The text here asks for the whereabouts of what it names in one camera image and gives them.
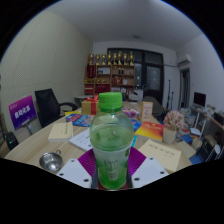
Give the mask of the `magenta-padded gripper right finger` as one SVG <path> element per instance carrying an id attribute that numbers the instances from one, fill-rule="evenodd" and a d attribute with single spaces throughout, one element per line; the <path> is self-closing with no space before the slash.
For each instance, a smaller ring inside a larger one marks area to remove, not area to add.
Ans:
<path id="1" fill-rule="evenodd" d="M 128 188 L 141 188 L 166 176 L 168 172 L 154 157 L 146 157 L 137 149 L 130 149 L 127 172 Z"/>

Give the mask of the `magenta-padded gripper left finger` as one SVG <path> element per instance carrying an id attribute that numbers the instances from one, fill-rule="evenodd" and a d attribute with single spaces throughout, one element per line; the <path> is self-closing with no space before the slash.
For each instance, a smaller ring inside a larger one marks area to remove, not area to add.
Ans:
<path id="1" fill-rule="evenodd" d="M 78 159 L 70 159 L 57 175 L 83 188 L 96 189 L 98 174 L 93 150 L 90 149 Z"/>

